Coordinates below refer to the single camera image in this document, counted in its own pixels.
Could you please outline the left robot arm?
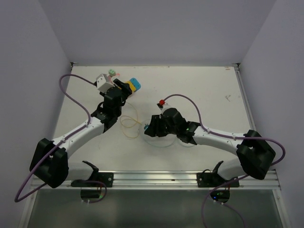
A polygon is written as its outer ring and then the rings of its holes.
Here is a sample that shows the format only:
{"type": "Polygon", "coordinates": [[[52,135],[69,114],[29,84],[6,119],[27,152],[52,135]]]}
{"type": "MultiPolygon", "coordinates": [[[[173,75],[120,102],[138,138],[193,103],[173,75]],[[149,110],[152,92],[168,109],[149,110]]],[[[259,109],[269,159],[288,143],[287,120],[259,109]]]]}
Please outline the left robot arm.
{"type": "Polygon", "coordinates": [[[40,140],[36,146],[29,170],[44,184],[56,188],[64,181],[83,181],[87,186],[98,183],[98,168],[92,163],[83,161],[72,166],[69,158],[91,139],[104,134],[122,114],[122,107],[133,93],[141,88],[140,83],[131,78],[126,82],[119,79],[110,80],[108,76],[100,75],[93,85],[104,100],[96,110],[88,113],[88,119],[72,131],[48,140],[40,140]]]}

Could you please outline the yellow cube socket adapter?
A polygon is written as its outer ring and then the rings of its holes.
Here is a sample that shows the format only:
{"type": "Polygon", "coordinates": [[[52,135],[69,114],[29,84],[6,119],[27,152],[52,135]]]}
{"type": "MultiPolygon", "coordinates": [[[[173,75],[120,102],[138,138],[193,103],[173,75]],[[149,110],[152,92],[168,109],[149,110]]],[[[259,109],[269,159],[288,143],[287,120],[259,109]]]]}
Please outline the yellow cube socket adapter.
{"type": "Polygon", "coordinates": [[[131,81],[127,81],[126,83],[129,85],[132,93],[134,93],[136,91],[136,87],[134,86],[134,84],[131,81]]]}

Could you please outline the blue power socket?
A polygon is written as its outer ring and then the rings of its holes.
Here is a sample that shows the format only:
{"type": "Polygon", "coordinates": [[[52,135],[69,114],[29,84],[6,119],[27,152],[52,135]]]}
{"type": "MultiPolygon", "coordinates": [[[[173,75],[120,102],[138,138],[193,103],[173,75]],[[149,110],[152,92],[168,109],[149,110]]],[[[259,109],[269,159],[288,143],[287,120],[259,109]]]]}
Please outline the blue power socket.
{"type": "Polygon", "coordinates": [[[135,93],[136,91],[138,91],[141,88],[141,84],[139,83],[139,81],[136,78],[131,78],[130,79],[131,84],[133,85],[132,87],[132,91],[135,93]]]}

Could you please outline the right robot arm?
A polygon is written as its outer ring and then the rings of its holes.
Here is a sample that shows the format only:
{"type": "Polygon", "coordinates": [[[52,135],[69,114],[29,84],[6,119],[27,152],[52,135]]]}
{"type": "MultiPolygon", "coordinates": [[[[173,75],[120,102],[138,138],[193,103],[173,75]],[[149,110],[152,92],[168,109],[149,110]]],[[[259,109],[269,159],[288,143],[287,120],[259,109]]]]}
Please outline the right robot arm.
{"type": "Polygon", "coordinates": [[[275,158],[275,151],[261,135],[249,130],[246,134],[231,134],[229,138],[217,136],[200,123],[186,121],[176,108],[168,108],[159,115],[152,115],[144,127],[149,137],[176,135],[183,143],[206,145],[232,153],[236,158],[219,161],[212,171],[197,173],[199,187],[217,187],[239,176],[248,175],[263,180],[275,158]]]}

